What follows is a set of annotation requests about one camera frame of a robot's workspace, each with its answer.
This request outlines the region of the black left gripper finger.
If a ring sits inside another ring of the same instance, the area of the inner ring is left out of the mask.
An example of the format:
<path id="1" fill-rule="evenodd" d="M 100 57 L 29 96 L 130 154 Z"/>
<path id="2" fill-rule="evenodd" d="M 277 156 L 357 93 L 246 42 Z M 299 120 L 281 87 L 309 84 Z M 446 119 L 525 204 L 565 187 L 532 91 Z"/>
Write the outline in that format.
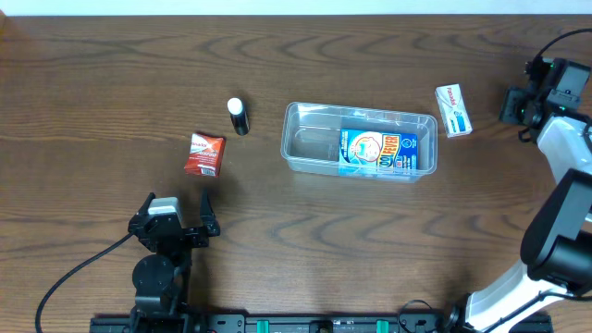
<path id="1" fill-rule="evenodd" d="M 142 206 L 140 207 L 140 209 L 137 211 L 138 216 L 148 215 L 148 210 L 149 210 L 150 204 L 154 198 L 155 198 L 155 194 L 153 192 L 150 192 L 148 194 L 146 200 L 143 202 Z"/>
<path id="2" fill-rule="evenodd" d="M 206 227 L 216 226 L 216 215 L 210 203 L 207 190 L 202 191 L 200 201 L 200 219 Z"/>

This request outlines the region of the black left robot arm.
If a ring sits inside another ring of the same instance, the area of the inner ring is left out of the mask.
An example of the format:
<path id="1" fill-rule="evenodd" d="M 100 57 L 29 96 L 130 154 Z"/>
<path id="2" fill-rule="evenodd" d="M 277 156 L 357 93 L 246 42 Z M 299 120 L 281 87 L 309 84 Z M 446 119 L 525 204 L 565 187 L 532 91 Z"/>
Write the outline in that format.
<path id="1" fill-rule="evenodd" d="M 130 332 L 206 332 L 204 314 L 188 305 L 192 256 L 205 248 L 221 228 L 206 191 L 200 201 L 201 225 L 184 228 L 176 197 L 156 198 L 150 193 L 129 221 L 128 231 L 151 254 L 142 258 L 132 272 L 136 289 L 130 312 Z"/>

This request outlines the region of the blue Cool Fever box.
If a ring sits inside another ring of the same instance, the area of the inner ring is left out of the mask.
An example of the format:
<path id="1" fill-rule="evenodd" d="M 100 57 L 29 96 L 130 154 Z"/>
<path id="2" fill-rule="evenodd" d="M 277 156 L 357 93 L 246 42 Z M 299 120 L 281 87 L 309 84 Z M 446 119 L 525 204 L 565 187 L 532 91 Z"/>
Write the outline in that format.
<path id="1" fill-rule="evenodd" d="M 339 139 L 341 176 L 385 177 L 418 167 L 416 134 L 342 129 Z"/>

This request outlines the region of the clear plastic container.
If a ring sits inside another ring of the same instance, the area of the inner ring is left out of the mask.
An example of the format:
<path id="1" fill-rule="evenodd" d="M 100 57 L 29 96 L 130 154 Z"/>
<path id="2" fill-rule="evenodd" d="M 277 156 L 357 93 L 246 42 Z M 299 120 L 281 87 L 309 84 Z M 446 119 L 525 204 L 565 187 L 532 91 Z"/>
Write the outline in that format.
<path id="1" fill-rule="evenodd" d="M 416 170 L 385 177 L 341 176 L 339 139 L 342 129 L 416 134 Z M 294 171 L 363 179 L 415 182 L 438 166 L 438 124 L 434 117 L 400 111 L 294 102 L 288 105 L 281 154 Z"/>

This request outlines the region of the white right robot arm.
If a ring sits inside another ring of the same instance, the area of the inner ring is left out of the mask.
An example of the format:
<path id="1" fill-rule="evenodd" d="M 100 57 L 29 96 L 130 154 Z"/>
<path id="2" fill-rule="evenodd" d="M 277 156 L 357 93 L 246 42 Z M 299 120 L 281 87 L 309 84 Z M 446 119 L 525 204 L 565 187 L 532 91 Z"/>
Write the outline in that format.
<path id="1" fill-rule="evenodd" d="M 591 120 L 578 88 L 510 88 L 500 118 L 524 124 L 548 159 L 555 190 L 527 228 L 520 259 L 470 294 L 450 320 L 454 332 L 509 332 L 559 301 L 588 302 L 591 290 Z"/>

